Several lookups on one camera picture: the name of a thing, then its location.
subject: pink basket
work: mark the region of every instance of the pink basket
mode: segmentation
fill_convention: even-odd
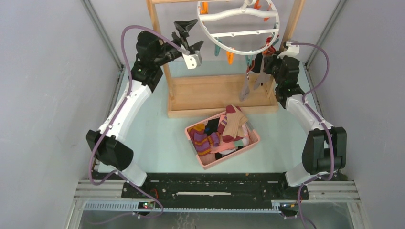
[[[202,120],[201,122],[192,124],[191,126],[188,126],[185,129],[186,137],[189,140],[190,145],[192,146],[194,154],[197,157],[198,163],[200,163],[200,165],[204,169],[209,169],[209,168],[211,168],[211,167],[213,167],[213,166],[215,166],[215,165],[217,165],[217,164],[219,164],[219,163],[221,163],[223,161],[226,161],[226,160],[228,160],[228,159],[230,159],[230,158],[232,158],[234,156],[237,156],[237,155],[239,155],[241,153],[244,153],[244,152],[248,151],[249,149],[252,149],[253,147],[255,147],[260,142],[260,136],[257,134],[256,130],[253,128],[253,126],[250,124],[250,122],[247,122],[246,126],[247,126],[247,130],[248,130],[248,133],[249,133],[249,138],[250,138],[250,144],[248,146],[245,146],[242,149],[237,150],[237,151],[235,151],[235,152],[233,152],[231,154],[228,154],[228,155],[222,157],[221,159],[215,160],[215,161],[213,161],[211,163],[205,163],[205,162],[201,161],[201,158],[200,158],[200,156],[198,156],[197,151],[195,150],[195,147],[194,147],[194,145],[193,145],[193,143],[192,143],[192,141],[190,139],[190,135],[187,132],[187,129],[192,127],[192,126],[195,126],[197,124],[200,124],[200,123],[203,123],[204,125],[207,125],[209,120],[219,118],[221,115],[224,115],[224,114],[226,114],[225,111],[220,113],[220,114],[214,115],[214,116],[212,116],[210,118],[207,118],[205,120]]]

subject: orange clothespin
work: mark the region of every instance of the orange clothespin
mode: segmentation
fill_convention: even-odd
[[[276,53],[276,49],[274,48],[273,45],[270,45],[270,47],[268,49],[266,49],[262,52],[263,56],[271,56],[274,53]]]
[[[269,11],[271,9],[271,4],[268,6],[268,9],[267,9],[267,11]],[[269,20],[270,18],[264,18],[263,19],[263,21],[267,21],[267,20]]]
[[[228,57],[228,63],[233,64],[234,63],[234,53],[230,51],[226,51],[226,57]]]
[[[255,9],[258,10],[262,7],[262,5],[259,5],[260,0],[257,0],[255,3]]]
[[[200,14],[208,14],[208,2],[203,1],[202,7],[200,6]]]

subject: wooden frame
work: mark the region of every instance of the wooden frame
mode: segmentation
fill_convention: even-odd
[[[146,0],[153,29],[161,33],[155,4],[191,1],[198,0]],[[282,43],[292,39],[304,3],[305,0],[295,0]],[[251,90],[249,98],[240,102],[239,91],[243,85],[244,74],[172,78],[167,64],[163,69],[169,87],[170,118],[211,116],[224,111],[229,104],[240,106],[246,114],[274,113],[278,110],[274,93],[276,82],[273,77],[266,85]],[[251,74],[251,88],[256,77],[257,75]]]

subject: white bracket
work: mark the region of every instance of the white bracket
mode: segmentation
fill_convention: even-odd
[[[280,53],[277,58],[283,59],[285,56],[295,57],[299,53],[299,45],[292,45],[293,42],[286,42],[287,49]]]
[[[194,69],[198,66],[201,65],[201,62],[203,61],[201,58],[200,51],[194,51],[195,54],[191,55],[186,55],[182,53],[184,62],[186,62],[187,69]]]
[[[249,2],[249,0],[245,0],[242,7],[241,7],[242,12],[245,12],[247,6],[251,6],[251,5],[255,4],[256,1],[257,0],[252,0],[252,2]]]

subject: floor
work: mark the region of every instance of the floor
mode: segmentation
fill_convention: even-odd
[[[244,62],[228,65],[227,62],[211,61],[203,62],[196,70],[187,70],[183,62],[170,65],[173,77],[243,73],[245,66]],[[123,81],[120,94],[126,82]],[[304,91],[309,90],[303,65],[300,66],[298,83]],[[315,107],[312,96],[308,96],[308,100]],[[155,92],[135,117],[124,142],[133,149],[134,159],[146,172],[272,173],[287,171],[301,162],[306,134],[298,121],[280,106],[274,114],[247,115],[261,137],[254,149],[204,170],[195,158],[184,129],[207,117],[169,119],[167,104],[168,87],[162,77]],[[100,165],[98,171],[109,172],[111,168]]]

